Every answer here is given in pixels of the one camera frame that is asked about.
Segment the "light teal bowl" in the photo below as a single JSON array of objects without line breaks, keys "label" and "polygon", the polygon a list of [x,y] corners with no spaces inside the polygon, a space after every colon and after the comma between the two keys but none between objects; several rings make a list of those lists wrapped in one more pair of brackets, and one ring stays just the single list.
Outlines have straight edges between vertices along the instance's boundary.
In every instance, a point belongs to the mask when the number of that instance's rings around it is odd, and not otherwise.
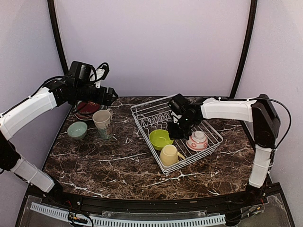
[{"label": "light teal bowl", "polygon": [[86,136],[87,129],[88,126],[85,122],[75,122],[67,129],[67,134],[75,140],[81,140]]}]

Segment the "teal patterned mug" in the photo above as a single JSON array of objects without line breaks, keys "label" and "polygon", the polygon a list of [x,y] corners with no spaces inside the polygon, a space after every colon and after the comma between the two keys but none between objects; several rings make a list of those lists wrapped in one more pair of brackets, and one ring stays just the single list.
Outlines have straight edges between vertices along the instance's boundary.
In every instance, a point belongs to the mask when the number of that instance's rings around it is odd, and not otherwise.
[{"label": "teal patterned mug", "polygon": [[113,136],[112,126],[113,110],[108,108],[106,110],[99,110],[93,114],[93,122],[98,130],[100,137],[108,140]]}]

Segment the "yellow mug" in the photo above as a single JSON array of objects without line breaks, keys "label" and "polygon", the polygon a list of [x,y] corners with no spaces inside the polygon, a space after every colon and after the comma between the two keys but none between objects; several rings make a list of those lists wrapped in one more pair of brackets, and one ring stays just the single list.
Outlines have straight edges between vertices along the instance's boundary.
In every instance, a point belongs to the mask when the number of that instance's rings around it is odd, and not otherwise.
[{"label": "yellow mug", "polygon": [[164,166],[176,164],[179,162],[179,158],[182,160],[185,159],[185,157],[178,152],[177,148],[172,144],[164,146],[160,152],[160,160]]}]

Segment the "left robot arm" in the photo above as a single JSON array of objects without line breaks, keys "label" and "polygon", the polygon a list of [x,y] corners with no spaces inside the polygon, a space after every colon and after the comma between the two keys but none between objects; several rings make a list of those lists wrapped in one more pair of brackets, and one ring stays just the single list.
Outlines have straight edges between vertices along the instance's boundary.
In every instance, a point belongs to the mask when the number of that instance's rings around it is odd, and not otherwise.
[{"label": "left robot arm", "polygon": [[49,134],[42,126],[43,114],[65,103],[71,105],[78,101],[93,102],[111,106],[118,98],[112,87],[104,87],[110,71],[107,62],[94,66],[73,61],[63,76],[46,79],[38,89],[10,109],[0,114],[0,171],[10,172],[18,178],[48,194],[56,206],[63,206],[67,196],[62,186],[53,177],[29,162],[12,143],[12,138],[25,129],[33,129],[30,136],[34,143],[45,139]]}]

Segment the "lime green bowl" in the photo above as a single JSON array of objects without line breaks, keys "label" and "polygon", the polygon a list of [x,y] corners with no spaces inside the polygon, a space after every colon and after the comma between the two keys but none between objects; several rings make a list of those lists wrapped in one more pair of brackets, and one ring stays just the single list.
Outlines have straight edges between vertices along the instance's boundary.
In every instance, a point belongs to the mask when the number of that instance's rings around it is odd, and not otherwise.
[{"label": "lime green bowl", "polygon": [[152,131],[149,135],[149,141],[158,151],[161,151],[166,145],[171,145],[174,142],[174,140],[169,137],[169,132],[162,129]]}]

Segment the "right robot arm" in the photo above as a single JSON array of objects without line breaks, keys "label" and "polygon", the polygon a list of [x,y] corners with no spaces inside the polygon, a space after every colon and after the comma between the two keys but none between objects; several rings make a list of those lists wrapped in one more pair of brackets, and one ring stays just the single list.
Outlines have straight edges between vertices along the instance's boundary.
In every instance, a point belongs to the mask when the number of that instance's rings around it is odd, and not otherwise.
[{"label": "right robot arm", "polygon": [[168,106],[172,121],[168,123],[169,137],[192,138],[192,129],[203,120],[229,119],[253,124],[255,157],[248,184],[251,186],[242,194],[242,202],[252,205],[260,197],[267,173],[272,167],[281,121],[273,106],[276,101],[261,94],[255,98],[229,99],[225,97],[201,97],[190,102],[183,95],[173,96]]}]

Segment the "dark red floral bowl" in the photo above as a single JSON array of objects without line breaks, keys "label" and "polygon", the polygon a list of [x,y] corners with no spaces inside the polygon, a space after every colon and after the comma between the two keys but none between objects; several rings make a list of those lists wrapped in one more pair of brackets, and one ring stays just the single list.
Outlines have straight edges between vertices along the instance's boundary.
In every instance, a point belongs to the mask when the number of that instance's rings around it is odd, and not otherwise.
[{"label": "dark red floral bowl", "polygon": [[100,109],[100,104],[96,104],[93,102],[80,102],[77,105],[76,113],[82,114],[82,115],[89,115],[95,113],[97,110]]}]

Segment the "light teal plate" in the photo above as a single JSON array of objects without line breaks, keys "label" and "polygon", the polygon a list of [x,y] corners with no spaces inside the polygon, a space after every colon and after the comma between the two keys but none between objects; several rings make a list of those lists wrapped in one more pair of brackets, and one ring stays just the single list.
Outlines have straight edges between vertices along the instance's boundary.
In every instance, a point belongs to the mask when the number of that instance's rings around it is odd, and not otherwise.
[{"label": "light teal plate", "polygon": [[81,120],[92,119],[92,116],[96,111],[96,107],[96,105],[81,102],[77,106],[75,116]]}]

